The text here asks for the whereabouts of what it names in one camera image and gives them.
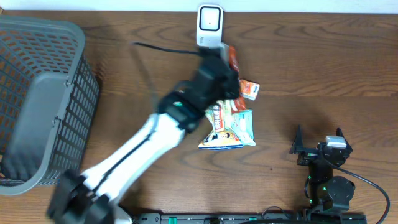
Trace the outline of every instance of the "wooden surface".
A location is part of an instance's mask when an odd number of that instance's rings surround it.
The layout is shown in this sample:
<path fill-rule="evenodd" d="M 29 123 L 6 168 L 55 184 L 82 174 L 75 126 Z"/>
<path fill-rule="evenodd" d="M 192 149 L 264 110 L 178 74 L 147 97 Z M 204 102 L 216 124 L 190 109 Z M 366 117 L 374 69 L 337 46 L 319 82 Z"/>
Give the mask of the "wooden surface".
<path fill-rule="evenodd" d="M 197 15 L 172 12 L 6 11 L 78 24 L 85 54 L 103 91 L 82 169 L 129 139 L 150 113 L 149 91 L 128 43 L 141 40 L 194 49 Z M 224 41 L 238 51 L 240 76 L 261 84 L 254 110 L 256 147 L 198 150 L 211 126 L 203 121 L 139 179 L 123 204 L 163 212 L 262 212 L 307 205 L 307 167 L 289 154 L 298 124 L 313 147 L 339 126 L 354 151 L 343 166 L 383 187 L 391 198 L 385 223 L 398 222 L 398 16 L 227 13 Z M 191 77 L 199 59 L 140 49 L 159 95 Z M 354 178 L 352 212 L 375 223 L 382 194 Z M 43 223 L 52 187 L 0 197 L 0 223 Z"/>

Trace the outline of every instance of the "laundry basket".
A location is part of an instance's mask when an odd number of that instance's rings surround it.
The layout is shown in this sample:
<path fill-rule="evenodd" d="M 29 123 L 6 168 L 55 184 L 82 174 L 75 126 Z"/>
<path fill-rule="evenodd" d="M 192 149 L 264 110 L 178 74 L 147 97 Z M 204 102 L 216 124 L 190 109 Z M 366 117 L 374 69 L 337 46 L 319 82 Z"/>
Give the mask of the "laundry basket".
<path fill-rule="evenodd" d="M 0 195 L 79 172 L 100 89 L 75 24 L 0 16 Z"/>

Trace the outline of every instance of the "white device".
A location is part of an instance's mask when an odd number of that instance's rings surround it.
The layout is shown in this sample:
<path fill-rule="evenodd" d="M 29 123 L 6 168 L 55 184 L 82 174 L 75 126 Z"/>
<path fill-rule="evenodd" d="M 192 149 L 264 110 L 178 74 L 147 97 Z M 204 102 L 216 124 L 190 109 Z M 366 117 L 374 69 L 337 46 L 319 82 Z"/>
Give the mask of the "white device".
<path fill-rule="evenodd" d="M 223 34 L 223 14 L 220 6 L 204 4 L 198 9 L 197 44 L 201 47 L 219 47 Z"/>

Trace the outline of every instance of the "wood grain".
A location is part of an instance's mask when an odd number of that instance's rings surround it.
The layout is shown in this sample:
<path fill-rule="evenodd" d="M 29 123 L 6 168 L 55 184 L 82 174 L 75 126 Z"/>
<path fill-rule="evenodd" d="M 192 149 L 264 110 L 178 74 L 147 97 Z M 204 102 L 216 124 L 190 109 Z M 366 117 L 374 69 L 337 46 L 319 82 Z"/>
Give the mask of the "wood grain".
<path fill-rule="evenodd" d="M 195 46 L 195 13 L 5 13 L 70 21 L 85 32 L 85 54 L 103 79 L 103 91 L 82 169 L 112 154 L 150 113 L 149 90 L 132 63 L 128 43 Z M 252 213 L 271 205 L 306 205 L 307 168 L 297 166 L 297 157 L 289 154 L 297 126 L 302 125 L 308 146 L 339 126 L 354 149 L 344 168 L 387 191 L 391 211 L 385 223 L 397 223 L 398 16 L 227 13 L 223 38 L 238 50 L 240 76 L 261 84 L 257 100 L 248 101 L 257 146 L 198 150 L 211 129 L 203 121 L 139 179 L 123 204 L 169 213 Z M 159 95 L 190 78 L 200 62 L 192 55 L 139 51 Z M 363 212 L 368 223 L 375 223 L 384 211 L 384 197 L 348 178 L 356 184 L 351 211 Z M 19 197 L 0 197 L 0 223 L 46 222 L 52 190 L 37 187 Z"/>

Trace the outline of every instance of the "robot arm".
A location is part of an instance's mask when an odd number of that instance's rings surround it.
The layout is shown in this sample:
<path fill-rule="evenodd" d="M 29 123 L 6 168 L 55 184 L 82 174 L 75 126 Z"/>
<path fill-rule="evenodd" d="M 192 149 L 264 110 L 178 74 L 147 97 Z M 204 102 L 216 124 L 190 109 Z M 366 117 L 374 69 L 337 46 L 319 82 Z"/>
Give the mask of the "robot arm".
<path fill-rule="evenodd" d="M 82 175 L 68 170 L 60 177 L 47 210 L 55 223 L 116 223 L 115 209 L 134 181 L 194 131 L 209 106 L 239 96 L 238 73 L 221 58 L 221 50 L 200 54 L 203 62 L 185 88 L 161 99 L 158 113 L 112 156 Z"/>

